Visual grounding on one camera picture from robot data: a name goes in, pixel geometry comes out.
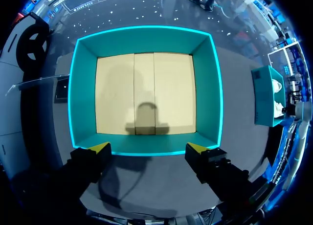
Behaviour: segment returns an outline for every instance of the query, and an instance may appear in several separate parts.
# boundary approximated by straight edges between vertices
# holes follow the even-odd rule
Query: cable
[[[289,172],[290,172],[290,171],[291,171],[291,168],[290,168],[290,164],[289,164],[289,161],[288,161],[286,155],[284,156],[284,158],[285,158],[285,160],[286,160],[286,162],[287,162],[287,165],[288,165],[288,168],[289,168]]]
[[[212,217],[212,220],[211,220],[211,223],[210,223],[210,225],[212,224],[212,222],[213,222],[213,219],[214,219],[214,216],[215,216],[215,211],[216,211],[216,207],[214,208],[214,214],[213,214],[213,217]]]

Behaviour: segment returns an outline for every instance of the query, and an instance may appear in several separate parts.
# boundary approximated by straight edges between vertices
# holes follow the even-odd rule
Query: white object
[[[280,82],[278,82],[277,80],[275,80],[275,79],[272,79],[272,83],[273,83],[274,93],[279,92],[281,90],[281,88],[282,88],[282,84]]]
[[[274,101],[274,118],[280,117],[283,115],[283,105]]]
[[[297,173],[297,171],[300,167],[302,157],[304,154],[305,143],[306,143],[306,139],[307,139],[307,133],[308,133],[309,125],[310,124],[307,121],[302,121],[300,123],[300,126],[299,126],[299,138],[300,139],[298,142],[297,152],[296,152],[295,157],[294,157],[294,161],[293,161],[294,163],[292,165],[292,168],[288,174],[287,179],[284,182],[283,190],[288,190],[289,186],[292,183],[292,180],[295,177],[295,174]]]
[[[297,119],[310,122],[312,120],[312,102],[298,102],[295,106],[295,116]]]

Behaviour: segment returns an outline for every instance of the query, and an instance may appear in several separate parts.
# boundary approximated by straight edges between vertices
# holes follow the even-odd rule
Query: teal container
[[[195,133],[111,135],[96,132],[97,58],[144,52],[175,52],[193,56],[197,91]],[[187,142],[208,148],[219,147],[223,126],[223,91],[211,35],[172,26],[135,26],[78,39],[69,75],[68,116],[74,148],[89,148],[110,142],[112,153],[116,155],[164,156],[184,154]]]
[[[284,78],[271,66],[252,70],[255,95],[255,119],[257,125],[274,127],[285,119],[285,115],[274,118],[274,101],[286,106]],[[282,84],[279,92],[274,93],[272,79]]]

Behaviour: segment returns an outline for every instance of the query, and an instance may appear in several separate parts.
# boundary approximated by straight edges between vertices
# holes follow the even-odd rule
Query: dark floor
[[[95,32],[152,24],[208,32],[217,48],[223,81],[221,148],[236,166],[249,170],[250,180],[254,180],[268,165],[267,160],[261,162],[268,128],[254,125],[250,71],[268,65],[267,54],[271,49],[246,11],[234,14],[235,1],[216,0],[219,6],[212,13],[188,0],[104,0],[73,14],[63,10],[59,23],[51,25],[55,31],[43,75],[69,73],[76,40]],[[53,104],[53,120],[56,142],[65,163],[72,150],[67,104]],[[116,156],[99,184],[90,185],[81,199],[95,212],[133,218],[184,216],[219,202],[208,185],[199,183],[184,156]]]

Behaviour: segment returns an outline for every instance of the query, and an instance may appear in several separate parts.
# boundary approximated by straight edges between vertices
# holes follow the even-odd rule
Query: white cloth
[[[274,93],[279,92],[282,89],[282,84],[278,81],[276,81],[275,79],[272,79],[272,83],[273,83],[273,90]]]
[[[280,117],[283,114],[283,105],[281,103],[277,103],[276,101],[274,101],[274,118]]]

